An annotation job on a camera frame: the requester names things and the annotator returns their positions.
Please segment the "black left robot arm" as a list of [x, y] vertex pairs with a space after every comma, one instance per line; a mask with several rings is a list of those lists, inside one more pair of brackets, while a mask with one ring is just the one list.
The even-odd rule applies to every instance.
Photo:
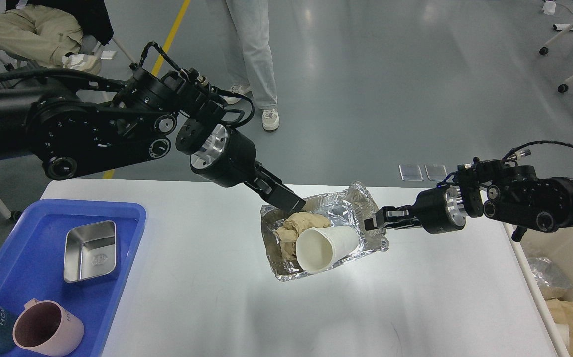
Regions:
[[[162, 78], [142, 67], [154, 48], [172, 70]], [[305, 204], [256, 160], [239, 127], [254, 115], [229, 109], [234, 93], [174, 63], [148, 43], [127, 81], [66, 68], [0, 74], [0, 160], [37, 156], [47, 177], [68, 180], [166, 156], [189, 155], [191, 171], [221, 187], [243, 183], [291, 213]]]

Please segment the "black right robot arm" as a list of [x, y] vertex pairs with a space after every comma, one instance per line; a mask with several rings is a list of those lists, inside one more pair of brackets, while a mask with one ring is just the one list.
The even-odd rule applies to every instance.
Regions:
[[510, 149], [499, 160], [461, 164], [434, 189], [422, 191], [413, 205], [384, 206], [364, 221], [367, 231], [421, 227], [432, 234], [458, 231], [467, 218], [485, 216], [515, 225], [511, 240], [520, 242], [533, 229], [553, 233], [573, 226], [573, 178], [538, 178], [518, 159], [532, 142]]

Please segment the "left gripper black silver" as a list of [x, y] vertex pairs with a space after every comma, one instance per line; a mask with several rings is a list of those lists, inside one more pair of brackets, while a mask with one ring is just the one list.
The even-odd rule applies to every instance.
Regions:
[[251, 140], [222, 124], [216, 125], [203, 146], [190, 156], [190, 168], [221, 187], [244, 182], [263, 201], [285, 213], [300, 212], [306, 203], [256, 161], [256, 147]]

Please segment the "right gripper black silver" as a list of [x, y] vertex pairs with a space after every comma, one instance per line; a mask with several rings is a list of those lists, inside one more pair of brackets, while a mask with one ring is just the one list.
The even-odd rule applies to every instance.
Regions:
[[461, 188], [441, 185], [420, 192], [411, 205], [383, 206], [364, 221], [366, 231], [375, 229], [406, 229], [420, 227], [432, 234], [461, 230], [470, 213], [483, 214], [481, 189], [474, 189], [465, 196]]

